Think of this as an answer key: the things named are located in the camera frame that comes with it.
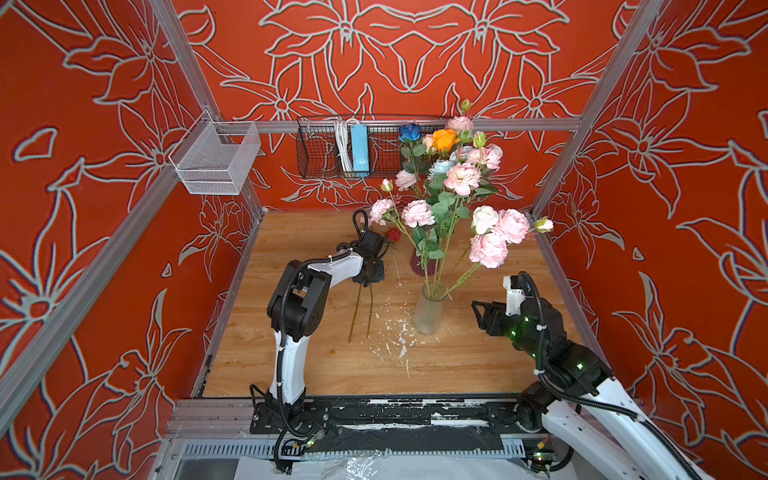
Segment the clear vase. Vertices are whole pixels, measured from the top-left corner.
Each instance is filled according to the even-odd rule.
[[[426,286],[422,288],[422,294],[416,304],[416,311],[413,313],[413,327],[422,335],[434,335],[440,328],[440,322],[445,312],[445,298],[441,300],[427,298],[426,288]]]

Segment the artificial flower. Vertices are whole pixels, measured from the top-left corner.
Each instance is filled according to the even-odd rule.
[[[427,204],[426,200],[414,200],[406,205],[402,209],[400,217],[411,228],[416,228],[417,226],[424,227],[435,222],[435,215],[429,209],[429,204]]]
[[[507,243],[497,233],[475,235],[469,240],[472,250],[469,259],[472,262],[480,262],[487,268],[496,268],[504,263],[507,258]]]
[[[395,179],[395,185],[400,189],[402,192],[403,190],[407,190],[410,187],[413,187],[415,185],[416,181],[418,181],[418,177],[416,174],[409,174],[405,170],[401,170],[397,172],[397,178]]]
[[[432,138],[435,141],[433,146],[437,151],[450,151],[458,143],[456,132],[449,129],[436,131],[432,134]]]
[[[491,231],[501,236],[507,243],[520,243],[528,233],[528,219],[514,208],[500,210],[498,222]]]
[[[490,170],[498,170],[501,166],[502,154],[501,148],[476,148],[467,154],[467,163],[474,165],[484,165]]]
[[[448,123],[445,124],[445,128],[448,128],[449,130],[454,131],[465,131],[465,130],[471,130],[475,127],[475,124],[472,123],[472,120],[469,117],[454,117],[450,120],[448,120]]]
[[[477,207],[472,213],[472,228],[478,235],[489,232],[496,222],[498,222],[498,214],[488,205]]]
[[[390,229],[389,232],[386,233],[386,239],[390,242],[400,240],[400,230],[397,230],[396,228]]]
[[[475,134],[472,135],[472,144],[475,145],[475,148],[483,148],[487,141],[488,138],[485,137],[485,132],[476,131]]]
[[[430,148],[435,144],[435,139],[432,137],[432,134],[424,135],[424,138],[422,138],[422,145],[424,145],[424,148],[429,151]]]
[[[379,225],[386,225],[386,221],[383,218],[384,214],[394,206],[395,203],[391,198],[383,198],[381,200],[377,200],[376,203],[371,206],[370,220],[374,223],[378,223]]]
[[[427,178],[433,180],[436,174],[447,174],[448,170],[451,170],[451,167],[454,165],[456,165],[456,160],[438,160],[429,168]]]
[[[547,217],[542,217],[533,223],[533,229],[539,233],[551,232],[554,228],[554,223]]]
[[[422,128],[417,124],[407,124],[400,127],[400,141],[417,141],[421,137]]]
[[[461,197],[468,197],[472,188],[480,186],[480,170],[472,164],[456,164],[446,175],[445,187]]]

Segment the wooden tabletop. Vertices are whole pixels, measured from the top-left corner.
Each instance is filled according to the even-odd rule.
[[[376,226],[380,233],[385,227]],[[456,229],[449,262],[468,245],[469,222]],[[204,395],[248,396],[248,385],[262,390],[272,382],[275,340],[266,315],[286,265],[291,260],[326,257],[338,243],[354,240],[351,212],[270,212],[257,238],[243,283],[214,359]],[[343,282],[330,291],[325,315],[312,335],[304,379],[308,395],[389,393],[519,392],[536,380],[534,362],[512,348],[504,337],[490,337],[477,326],[473,300],[505,301],[502,277],[524,270],[541,295],[563,313],[568,337],[581,342],[571,317],[532,238],[513,246],[504,265],[480,267],[454,290],[445,305],[445,318],[433,336],[417,333],[411,316],[424,279],[409,260],[413,247],[406,238],[384,257],[386,278],[362,289],[359,309],[348,341],[359,285]],[[458,278],[470,262],[456,269]]]

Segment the floral wall pattern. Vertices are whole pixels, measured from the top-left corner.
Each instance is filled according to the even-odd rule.
[[[715,478],[768,475],[767,29],[665,2],[549,208],[618,377]]]
[[[145,0],[5,2],[0,36],[1,375],[200,109]],[[146,476],[253,223],[175,187],[0,440],[0,478]]]
[[[463,98],[482,118],[578,116],[639,0],[173,3],[226,119],[295,121],[452,115]],[[505,135],[503,181],[516,206],[532,204],[566,137]],[[302,179],[288,134],[264,135],[263,149],[250,179],[265,206],[358,207],[375,190]]]

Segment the light blue flower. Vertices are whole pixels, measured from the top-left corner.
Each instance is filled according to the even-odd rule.
[[[429,168],[427,178],[433,180],[436,174],[447,174],[454,165],[456,165],[456,160],[438,160]]]

